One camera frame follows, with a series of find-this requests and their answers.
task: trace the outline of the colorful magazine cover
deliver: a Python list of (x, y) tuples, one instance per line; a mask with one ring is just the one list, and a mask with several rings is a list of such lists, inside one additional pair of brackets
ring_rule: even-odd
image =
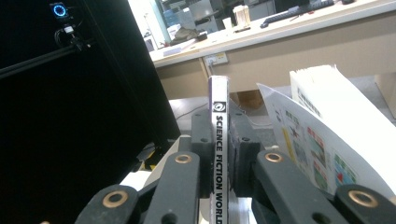
[(288, 96), (262, 84), (258, 86), (279, 150), (287, 154), (316, 187), (334, 194), (340, 185), (359, 184), (385, 197), (394, 196), (378, 172), (321, 118)]

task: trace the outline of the blue led light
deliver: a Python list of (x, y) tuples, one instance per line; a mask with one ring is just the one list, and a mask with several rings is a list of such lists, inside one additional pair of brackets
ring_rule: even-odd
[(62, 17), (66, 15), (66, 8), (64, 8), (63, 6), (55, 6), (53, 8), (53, 13), (55, 13), (55, 15)]

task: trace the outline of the white desk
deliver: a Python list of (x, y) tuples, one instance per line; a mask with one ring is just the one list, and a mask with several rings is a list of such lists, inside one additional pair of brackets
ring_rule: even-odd
[(289, 85), (289, 71), (321, 64), (337, 64), (346, 77), (396, 72), (395, 0), (338, 2), (261, 29), (263, 20), (242, 33), (210, 35), (176, 55), (151, 52), (168, 99), (206, 96), (211, 73), (202, 58), (223, 51), (229, 63), (214, 72), (231, 78), (231, 92), (257, 90), (257, 82)]

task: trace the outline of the logo on spine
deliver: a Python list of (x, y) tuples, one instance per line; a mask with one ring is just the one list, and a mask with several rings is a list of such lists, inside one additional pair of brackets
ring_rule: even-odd
[(220, 113), (226, 112), (225, 106), (226, 106), (225, 102), (214, 102), (213, 112), (220, 112)]

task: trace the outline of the white book spine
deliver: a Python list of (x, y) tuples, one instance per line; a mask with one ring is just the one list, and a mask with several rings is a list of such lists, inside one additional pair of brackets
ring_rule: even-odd
[(228, 223), (228, 78), (209, 79), (210, 115), (215, 140), (214, 192), (211, 200), (211, 223)]

